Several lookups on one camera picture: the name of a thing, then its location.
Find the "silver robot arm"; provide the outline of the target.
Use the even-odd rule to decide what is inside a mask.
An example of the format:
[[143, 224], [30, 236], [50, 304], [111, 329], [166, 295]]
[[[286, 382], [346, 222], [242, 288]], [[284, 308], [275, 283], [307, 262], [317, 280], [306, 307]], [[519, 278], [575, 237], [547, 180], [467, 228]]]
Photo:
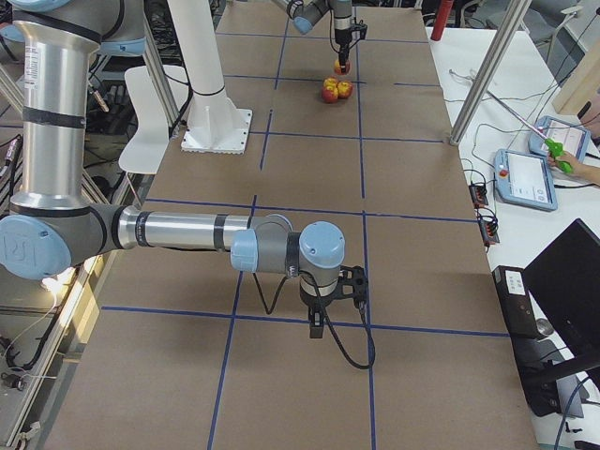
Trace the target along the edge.
[[353, 42], [354, 25], [351, 1], [317, 0], [306, 3], [301, 0], [276, 0], [274, 4], [292, 20], [294, 27], [301, 35], [310, 32], [327, 13], [331, 13], [339, 70], [342, 74], [349, 71], [349, 53]]
[[21, 189], [1, 221], [1, 263], [21, 278], [57, 275], [113, 249], [226, 251], [241, 272], [299, 278], [310, 334], [331, 324], [343, 294], [342, 231], [326, 221], [295, 232], [288, 219], [147, 212], [82, 194], [90, 56], [102, 45], [145, 47], [140, 1], [17, 1], [25, 40]]

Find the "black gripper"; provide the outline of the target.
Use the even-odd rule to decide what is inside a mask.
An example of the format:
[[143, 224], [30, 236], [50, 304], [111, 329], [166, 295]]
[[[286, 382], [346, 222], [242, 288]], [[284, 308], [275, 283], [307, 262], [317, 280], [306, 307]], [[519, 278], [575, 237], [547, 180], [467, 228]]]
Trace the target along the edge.
[[300, 281], [300, 298], [308, 307], [309, 337], [322, 338], [324, 316], [320, 307], [328, 307], [334, 301], [342, 300], [343, 289], [337, 284], [315, 288], [307, 280]]
[[350, 45], [353, 41], [353, 32], [350, 27], [347, 28], [335, 28], [334, 38], [336, 44], [339, 46], [337, 52], [337, 59], [341, 64], [349, 61]]

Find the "person hand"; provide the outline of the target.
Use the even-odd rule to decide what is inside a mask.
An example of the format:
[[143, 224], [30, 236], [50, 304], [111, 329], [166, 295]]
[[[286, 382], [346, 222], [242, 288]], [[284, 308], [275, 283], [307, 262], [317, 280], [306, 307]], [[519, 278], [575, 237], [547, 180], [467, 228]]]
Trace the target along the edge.
[[573, 176], [585, 177], [588, 171], [588, 166], [578, 161], [576, 157], [570, 153], [562, 152], [560, 155], [554, 157], [551, 154], [547, 157], [548, 164], [552, 167], [556, 167], [562, 170], [565, 167], [569, 167], [570, 170], [566, 171], [567, 174]]

